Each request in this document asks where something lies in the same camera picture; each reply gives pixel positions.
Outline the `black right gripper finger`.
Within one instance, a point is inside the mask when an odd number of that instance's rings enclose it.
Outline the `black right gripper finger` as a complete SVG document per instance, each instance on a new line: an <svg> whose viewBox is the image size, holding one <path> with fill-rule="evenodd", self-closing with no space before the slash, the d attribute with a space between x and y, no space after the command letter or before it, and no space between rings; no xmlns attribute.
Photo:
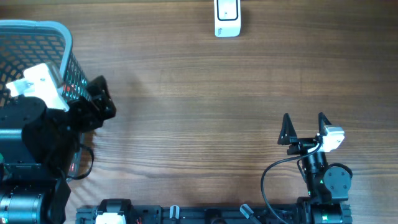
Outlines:
<svg viewBox="0 0 398 224"><path fill-rule="evenodd" d="M324 127L329 125L331 125L331 122L328 120L323 112L320 112L318 114L318 127L320 135L325 134Z"/></svg>
<svg viewBox="0 0 398 224"><path fill-rule="evenodd" d="M277 141L278 145L291 145L297 143L297 134L288 113L282 120L282 128Z"/></svg>

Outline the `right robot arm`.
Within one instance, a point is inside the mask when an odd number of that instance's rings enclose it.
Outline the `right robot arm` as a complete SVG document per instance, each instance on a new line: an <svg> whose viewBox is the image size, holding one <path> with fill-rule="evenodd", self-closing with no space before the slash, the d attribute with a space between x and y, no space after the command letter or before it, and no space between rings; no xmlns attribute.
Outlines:
<svg viewBox="0 0 398 224"><path fill-rule="evenodd" d="M345 138L342 127L333 125L323 113L318 114L318 133L313 138L299 138L290 116L282 120L278 144L288 145L288 155L298 155L300 172L308 196L297 199L294 223L352 223L349 190L352 170L341 163L327 162L326 153L337 149Z"/></svg>

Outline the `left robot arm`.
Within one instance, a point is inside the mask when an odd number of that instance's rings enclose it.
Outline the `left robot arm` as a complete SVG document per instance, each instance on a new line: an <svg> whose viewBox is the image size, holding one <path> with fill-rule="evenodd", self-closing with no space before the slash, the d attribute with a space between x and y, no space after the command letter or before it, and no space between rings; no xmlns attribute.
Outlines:
<svg viewBox="0 0 398 224"><path fill-rule="evenodd" d="M50 109L22 97L1 108L1 223L64 223L71 190L68 172L82 147L81 134L116 115L106 79L87 88L91 99Z"/></svg>

